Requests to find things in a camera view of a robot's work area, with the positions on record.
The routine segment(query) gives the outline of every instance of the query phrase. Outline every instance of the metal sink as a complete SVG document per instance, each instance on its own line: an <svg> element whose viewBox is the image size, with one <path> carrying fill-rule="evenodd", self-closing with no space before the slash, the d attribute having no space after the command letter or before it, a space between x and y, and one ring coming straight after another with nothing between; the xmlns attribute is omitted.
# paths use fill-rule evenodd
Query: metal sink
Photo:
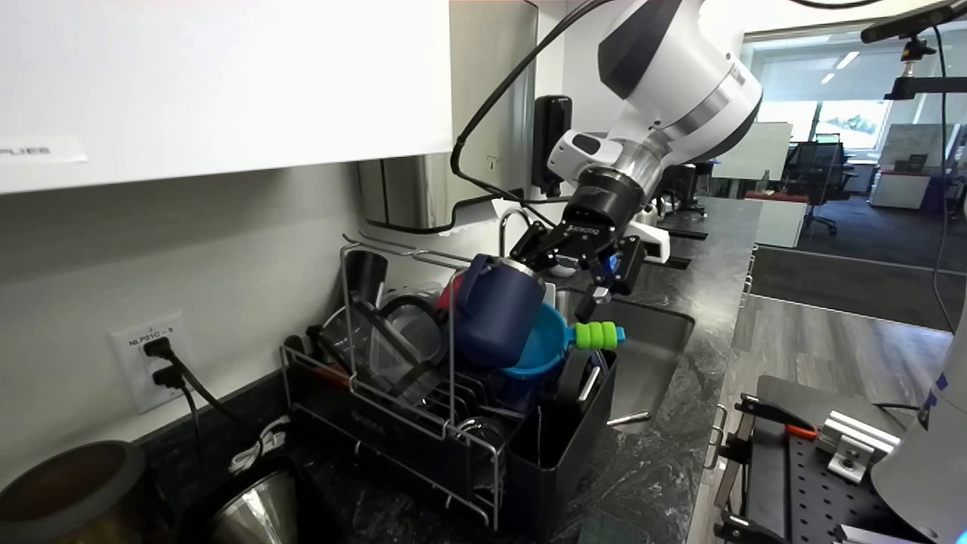
<svg viewBox="0 0 967 544"><path fill-rule="evenodd" d="M560 290L560 312L569 321L575 321L579 301L580 293ZM632 298L600 304L593 321L614 321L629 334L617 353L611 424L648 421L663 404L671 374L686 357L695 321Z"/></svg>

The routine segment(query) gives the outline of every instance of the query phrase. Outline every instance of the upper cabinet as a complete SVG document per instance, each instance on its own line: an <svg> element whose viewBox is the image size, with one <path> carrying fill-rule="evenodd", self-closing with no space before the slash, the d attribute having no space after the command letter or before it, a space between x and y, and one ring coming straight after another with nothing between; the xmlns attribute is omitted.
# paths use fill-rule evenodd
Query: upper cabinet
<svg viewBox="0 0 967 544"><path fill-rule="evenodd" d="M445 0L6 0L0 193L452 148Z"/></svg>

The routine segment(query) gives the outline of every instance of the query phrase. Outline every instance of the dish rack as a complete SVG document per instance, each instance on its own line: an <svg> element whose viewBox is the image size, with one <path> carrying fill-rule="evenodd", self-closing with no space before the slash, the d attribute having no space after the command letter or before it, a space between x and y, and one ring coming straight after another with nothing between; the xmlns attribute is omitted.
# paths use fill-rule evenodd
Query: dish rack
<svg viewBox="0 0 967 544"><path fill-rule="evenodd" d="M427 278L445 287L473 264L458 255L372 240L345 242L343 267L357 250L388 256L384 298L404 293L428 301L445 298L445 307L453 307L453 290L427 293ZM357 446L377 450L392 466L441 490L449 506L458 501L480 515L492 533L508 519L519 533L545 535L589 466L611 411L614 372L607 368L600 378L585 414L557 414L542 404L542 384L508 384L461 365L453 345L458 312L441 323L449 357L413 365L403 352L388 352L388 345L397 345L397 338L388 338L392 334L365 316L349 275L343 275L343 290L349 304L331 327L343 321L343 348L351 353L351 365L343 368L280 348L292 411L349 435ZM470 414L461 402L475 393L480 393L480 402Z"/></svg>

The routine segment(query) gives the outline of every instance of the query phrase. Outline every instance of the wire dish rack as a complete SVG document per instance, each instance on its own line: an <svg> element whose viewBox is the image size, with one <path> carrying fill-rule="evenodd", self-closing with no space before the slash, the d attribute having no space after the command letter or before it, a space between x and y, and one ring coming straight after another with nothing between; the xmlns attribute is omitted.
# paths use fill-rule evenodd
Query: wire dish rack
<svg viewBox="0 0 967 544"><path fill-rule="evenodd" d="M292 411L377 450L441 490L449 506L480 515L492 533L511 517L511 527L542 535L589 466L611 411L614 372L606 372L586 411L545 409L548 384L513 384L461 362L458 312L440 321L440 336L427 334L427 312L380 315L392 298L453 307L453 290L441 287L470 267L466 256L345 242L345 269L360 250L388 259L388 290L370 304L355 298L349 273L343 275L345 307L331 321L331 330L339 330L337 348L349 353L343 362L280 348Z"/></svg>

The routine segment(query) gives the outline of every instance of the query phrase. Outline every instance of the kitchen counter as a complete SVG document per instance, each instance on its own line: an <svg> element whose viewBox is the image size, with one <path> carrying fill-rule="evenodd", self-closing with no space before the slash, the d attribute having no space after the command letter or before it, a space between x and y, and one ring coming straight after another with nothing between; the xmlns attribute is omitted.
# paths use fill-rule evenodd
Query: kitchen counter
<svg viewBox="0 0 967 544"><path fill-rule="evenodd" d="M674 242L674 255L692 267L648 267L632 297L695 316L686 362L650 421L603 435L603 464L580 480L554 540L674 544L688 535L762 212L742 201L704 207L708 220L683 214L671 225L711 234L704 242ZM355 455L351 442L337 432L298 432L294 455L345 519L351 540L519 540L489 535L464 509L445 512L441 493L410 488L413 478L372 453Z"/></svg>

